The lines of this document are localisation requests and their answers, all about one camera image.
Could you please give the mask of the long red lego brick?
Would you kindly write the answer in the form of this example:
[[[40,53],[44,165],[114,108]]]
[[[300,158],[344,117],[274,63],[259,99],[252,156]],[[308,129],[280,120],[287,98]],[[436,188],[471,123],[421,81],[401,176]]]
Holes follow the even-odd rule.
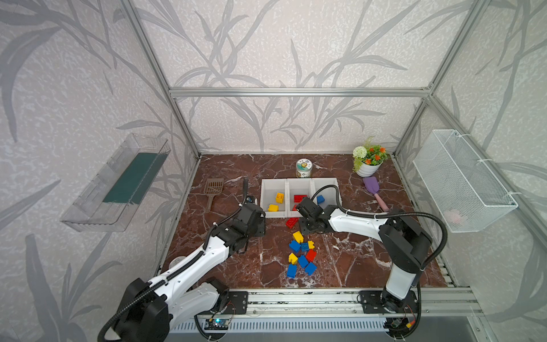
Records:
[[[293,229],[295,227],[295,225],[299,222],[299,218],[297,217],[291,217],[289,219],[287,219],[286,221],[286,226],[289,228],[289,229]]]

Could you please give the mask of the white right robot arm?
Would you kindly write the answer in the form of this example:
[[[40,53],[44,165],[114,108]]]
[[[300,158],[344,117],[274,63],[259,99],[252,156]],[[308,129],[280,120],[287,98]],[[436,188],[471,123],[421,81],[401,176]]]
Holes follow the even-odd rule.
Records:
[[[349,233],[382,242],[392,266],[384,286],[383,306],[401,307],[410,290],[417,286],[428,265],[443,251],[448,240],[446,224],[427,212],[359,212],[343,207],[336,185],[326,185],[296,205],[301,215],[301,232],[307,234]],[[441,240],[430,252],[432,237],[415,221],[423,217],[440,228]]]

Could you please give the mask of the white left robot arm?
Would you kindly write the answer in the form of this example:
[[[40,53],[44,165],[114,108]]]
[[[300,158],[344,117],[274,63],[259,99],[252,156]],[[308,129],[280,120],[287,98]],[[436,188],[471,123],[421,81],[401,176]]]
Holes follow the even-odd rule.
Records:
[[[266,232],[265,211],[248,189],[245,180],[237,210],[214,223],[194,252],[151,280],[128,285],[117,312],[99,330],[98,341],[164,341],[173,328],[217,305],[226,286],[215,280],[197,282],[232,255],[245,253],[250,239]]]

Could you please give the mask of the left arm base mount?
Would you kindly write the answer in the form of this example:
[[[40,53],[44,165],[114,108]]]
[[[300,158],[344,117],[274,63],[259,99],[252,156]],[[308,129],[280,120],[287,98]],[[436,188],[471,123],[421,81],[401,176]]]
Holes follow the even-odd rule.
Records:
[[[246,314],[249,303],[249,292],[228,291],[219,295],[215,305],[209,310],[211,314]]]

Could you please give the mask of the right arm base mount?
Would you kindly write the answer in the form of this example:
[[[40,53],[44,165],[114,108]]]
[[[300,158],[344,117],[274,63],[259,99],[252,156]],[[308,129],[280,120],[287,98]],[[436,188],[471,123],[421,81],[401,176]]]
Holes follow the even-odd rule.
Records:
[[[358,292],[357,302],[365,314],[416,314],[420,301],[412,289],[405,299],[398,299],[384,290],[363,290]]]

